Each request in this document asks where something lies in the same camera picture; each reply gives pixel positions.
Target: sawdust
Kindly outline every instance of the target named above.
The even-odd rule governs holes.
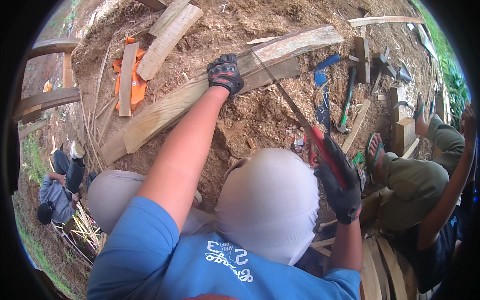
[[[332,24],[343,36],[345,42],[298,56],[301,75],[297,78],[282,80],[281,84],[311,125],[320,127],[314,116],[314,101],[318,87],[314,84],[313,73],[309,71],[327,57],[340,54],[342,60],[325,70],[329,79],[330,115],[332,121],[338,122],[346,99],[348,66],[353,65],[347,57],[355,55],[353,38],[360,35],[360,28],[350,27],[337,11],[346,20],[362,17],[365,11],[370,11],[371,16],[415,16],[414,10],[406,0],[362,0],[360,2],[321,0],[315,3],[307,0],[232,0],[229,1],[224,13],[219,6],[225,3],[220,0],[197,0],[192,4],[204,11],[203,17],[189,29],[167,57],[155,78],[148,82],[145,100],[138,110],[133,112],[133,116],[154,101],[153,92],[157,88],[160,87],[155,99],[161,101],[162,96],[184,84],[182,72],[185,72],[189,78],[194,78],[202,74],[205,66],[221,53],[241,53],[251,47],[247,46],[246,42],[256,38],[281,36],[305,28]],[[109,12],[96,19],[72,56],[73,71],[84,94],[86,115],[89,111],[93,111],[97,77],[107,45],[113,40],[102,79],[97,111],[113,97],[116,72],[112,68],[112,63],[122,57],[125,37],[137,35],[136,41],[140,43],[140,48],[148,49],[154,37],[145,34],[145,30],[151,27],[160,15],[161,12],[152,12],[137,2],[119,1],[114,3]],[[419,43],[417,45],[419,50],[413,47],[410,38],[413,42],[418,42],[418,38],[406,29],[405,24],[369,25],[366,32],[371,54],[383,52],[384,47],[389,46],[391,63],[398,66],[404,61],[409,67],[414,77],[414,82],[407,85],[410,99],[414,100],[412,97],[418,91],[428,92],[429,62],[425,59],[425,51]],[[376,95],[389,96],[392,83],[393,79],[384,75]],[[354,157],[359,151],[364,151],[367,139],[372,132],[379,132],[387,150],[389,148],[390,102],[377,101],[376,95],[370,96],[370,89],[371,85],[360,84],[354,90],[352,104],[361,104],[365,98],[371,99],[372,104],[348,152],[350,157]],[[360,109],[361,106],[352,107],[347,121],[348,127],[352,126],[354,117]],[[107,121],[105,117],[104,113],[97,119],[97,128],[103,128]],[[104,140],[99,141],[100,145],[121,130],[128,121],[129,118],[119,117],[115,111]],[[291,140],[286,139],[285,136],[286,129],[293,128],[300,128],[300,124],[275,86],[253,90],[228,101],[220,112],[212,148],[198,186],[205,199],[202,204],[204,209],[213,210],[222,189],[223,174],[233,163],[266,147],[290,149]],[[334,128],[332,126],[332,137],[341,145],[347,136],[339,134]],[[169,130],[158,134],[139,151],[124,156],[112,167],[147,174],[168,133]],[[253,150],[248,146],[248,138],[252,138],[255,144]],[[427,153],[424,144],[426,143],[422,140],[418,149],[422,149],[422,153]],[[306,162],[309,149],[310,144],[307,142],[300,153]],[[335,216],[326,203],[322,190],[320,208],[319,220],[328,221]]]

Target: blue t-shirt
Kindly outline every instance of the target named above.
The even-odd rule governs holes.
[[[158,204],[135,197],[95,260],[89,299],[359,299],[360,273],[331,269],[323,279],[268,261],[215,233],[179,238]]]

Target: gray sweatshirt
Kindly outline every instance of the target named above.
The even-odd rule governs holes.
[[[41,204],[48,201],[53,203],[52,221],[55,223],[66,223],[75,214],[58,180],[51,180],[45,176],[38,196]]]

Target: red saw handle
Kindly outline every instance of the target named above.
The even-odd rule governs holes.
[[[313,127],[312,139],[313,139],[313,142],[317,145],[318,150],[320,150],[320,155],[322,156],[322,159],[328,164],[333,174],[335,175],[336,180],[338,181],[338,183],[340,183],[340,186],[342,187],[342,189],[346,190],[347,183],[345,182],[345,179],[343,178],[342,173],[340,173],[338,166],[335,164],[332,157],[330,156],[330,153],[328,153],[327,149],[325,148],[324,135],[320,132],[320,130],[317,127]]]

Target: olive green pants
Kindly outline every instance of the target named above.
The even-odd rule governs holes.
[[[432,118],[426,137],[442,151],[433,161],[403,159],[390,152],[383,158],[385,182],[394,191],[380,207],[384,230],[403,231],[422,221],[440,200],[460,161],[465,140],[438,116]]]

